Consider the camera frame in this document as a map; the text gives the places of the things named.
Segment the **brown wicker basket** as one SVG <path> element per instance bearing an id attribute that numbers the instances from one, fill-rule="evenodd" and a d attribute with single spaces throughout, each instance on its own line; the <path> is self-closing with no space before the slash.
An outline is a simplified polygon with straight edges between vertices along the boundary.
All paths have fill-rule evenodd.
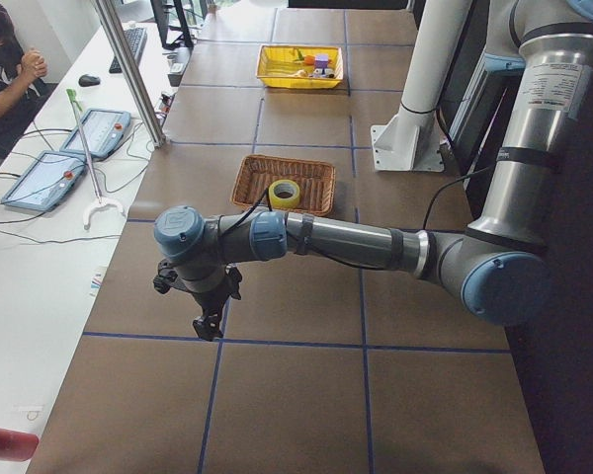
<path id="1" fill-rule="evenodd" d="M 279 210 L 325 216 L 334 191 L 335 168 L 329 163 L 255 154 L 243 159 L 231 201 L 248 207 L 262 198 Z"/>

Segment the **black computer mouse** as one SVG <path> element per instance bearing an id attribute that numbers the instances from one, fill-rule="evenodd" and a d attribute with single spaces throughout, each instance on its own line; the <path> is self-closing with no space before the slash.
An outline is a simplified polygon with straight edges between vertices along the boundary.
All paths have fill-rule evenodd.
<path id="1" fill-rule="evenodd" d="M 97 76 L 84 74 L 81 75 L 78 79 L 78 84 L 80 87 L 93 87 L 101 84 L 101 79 Z"/>

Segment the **teach pendant far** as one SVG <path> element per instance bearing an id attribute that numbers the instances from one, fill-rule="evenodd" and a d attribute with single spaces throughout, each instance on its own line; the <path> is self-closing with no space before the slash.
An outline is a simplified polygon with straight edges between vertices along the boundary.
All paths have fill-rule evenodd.
<path id="1" fill-rule="evenodd" d="M 88 109 L 81 116 L 88 148 L 94 161 L 107 159 L 121 143 L 131 117 L 125 111 Z"/>

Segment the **aluminium frame post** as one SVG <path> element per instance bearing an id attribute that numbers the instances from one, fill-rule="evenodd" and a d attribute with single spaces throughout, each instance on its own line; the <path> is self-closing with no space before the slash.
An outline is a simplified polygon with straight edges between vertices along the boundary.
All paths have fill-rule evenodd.
<path id="1" fill-rule="evenodd" d="M 94 8 L 99 16 L 101 26 L 104 29 L 113 53 L 119 61 L 130 93 L 149 133 L 153 146 L 160 148 L 166 142 L 166 137 L 162 131 L 156 112 L 152 107 L 147 89 L 127 43 L 124 29 L 115 7 L 109 0 L 94 0 Z"/>

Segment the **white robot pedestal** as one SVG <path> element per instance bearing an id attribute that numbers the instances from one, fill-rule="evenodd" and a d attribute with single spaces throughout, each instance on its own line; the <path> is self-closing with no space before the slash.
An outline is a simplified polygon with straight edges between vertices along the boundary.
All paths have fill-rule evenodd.
<path id="1" fill-rule="evenodd" d="M 387 124 L 371 127 L 376 170 L 444 170 L 435 111 L 470 6 L 470 0 L 425 3 L 398 112 Z"/>

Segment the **toy carrot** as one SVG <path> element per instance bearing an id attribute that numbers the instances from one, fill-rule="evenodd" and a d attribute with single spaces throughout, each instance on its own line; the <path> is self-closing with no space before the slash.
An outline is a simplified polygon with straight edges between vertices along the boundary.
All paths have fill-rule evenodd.
<path id="1" fill-rule="evenodd" d="M 304 54 L 300 48 L 295 47 L 293 49 L 293 64 L 303 66 L 313 66 L 315 64 L 315 56 L 311 54 Z"/>

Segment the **teach pendant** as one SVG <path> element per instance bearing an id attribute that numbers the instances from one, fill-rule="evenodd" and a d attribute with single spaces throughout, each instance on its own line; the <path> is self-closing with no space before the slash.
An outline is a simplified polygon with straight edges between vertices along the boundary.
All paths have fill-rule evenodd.
<path id="1" fill-rule="evenodd" d="M 44 151 L 1 198 L 5 205 L 49 211 L 71 191 L 86 169 L 81 154 Z"/>
<path id="2" fill-rule="evenodd" d="M 131 117 L 125 111 L 88 109 L 81 116 L 88 148 L 94 161 L 107 159 L 121 143 Z"/>

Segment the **teach pendant near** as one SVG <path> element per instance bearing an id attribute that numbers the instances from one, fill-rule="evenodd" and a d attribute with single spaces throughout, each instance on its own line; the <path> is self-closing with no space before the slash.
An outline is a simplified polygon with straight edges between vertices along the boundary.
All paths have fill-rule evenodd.
<path id="1" fill-rule="evenodd" d="M 44 151 L 1 198 L 5 205 L 49 211 L 71 191 L 86 169 L 81 154 Z"/>

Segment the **seated person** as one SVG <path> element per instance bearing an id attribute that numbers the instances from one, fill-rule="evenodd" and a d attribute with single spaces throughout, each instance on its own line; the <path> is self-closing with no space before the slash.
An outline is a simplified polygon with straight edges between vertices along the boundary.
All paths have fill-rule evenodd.
<path id="1" fill-rule="evenodd" d="M 0 3 L 0 160 L 6 158 L 46 99 L 47 64 L 35 48 L 23 50 Z"/>

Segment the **purple foam cube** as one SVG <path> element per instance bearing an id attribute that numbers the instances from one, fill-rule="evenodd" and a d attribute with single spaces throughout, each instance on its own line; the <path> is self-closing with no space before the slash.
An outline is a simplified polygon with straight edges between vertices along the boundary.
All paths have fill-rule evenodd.
<path id="1" fill-rule="evenodd" d="M 317 53 L 314 56 L 314 68 L 326 69 L 329 65 L 329 55 L 327 53 Z"/>

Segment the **yellow tape roll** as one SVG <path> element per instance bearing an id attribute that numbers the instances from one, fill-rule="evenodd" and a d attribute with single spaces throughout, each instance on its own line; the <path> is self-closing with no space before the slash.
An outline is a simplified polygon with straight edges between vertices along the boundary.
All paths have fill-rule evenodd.
<path id="1" fill-rule="evenodd" d="M 269 204 L 272 208 L 295 209 L 300 204 L 300 187 L 289 179 L 274 181 L 269 187 Z"/>

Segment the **yellow plastic basket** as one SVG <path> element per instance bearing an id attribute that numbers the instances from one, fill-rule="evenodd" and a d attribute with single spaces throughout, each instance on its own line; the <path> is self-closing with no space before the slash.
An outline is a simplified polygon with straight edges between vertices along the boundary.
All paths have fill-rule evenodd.
<path id="1" fill-rule="evenodd" d="M 313 79 L 297 78 L 293 74 L 300 69 L 306 70 L 311 74 L 315 69 L 313 66 L 303 66 L 293 64 L 293 49 L 300 48 L 304 54 L 316 55 L 317 53 L 327 53 L 329 55 L 329 65 L 325 73 L 334 73 L 335 79 Z M 333 89 L 344 80 L 344 61 L 342 49 L 336 46 L 322 45 L 288 45 L 288 44 L 264 44 L 261 46 L 257 67 L 256 77 L 267 87 L 284 89 Z"/>

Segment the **red cylinder object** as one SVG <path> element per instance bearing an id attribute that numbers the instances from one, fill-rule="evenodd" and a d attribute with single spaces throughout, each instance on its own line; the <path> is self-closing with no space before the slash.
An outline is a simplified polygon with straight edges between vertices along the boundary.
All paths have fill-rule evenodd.
<path id="1" fill-rule="evenodd" d="M 0 460 L 26 461 L 34 455 L 40 439 L 28 434 L 0 428 Z"/>

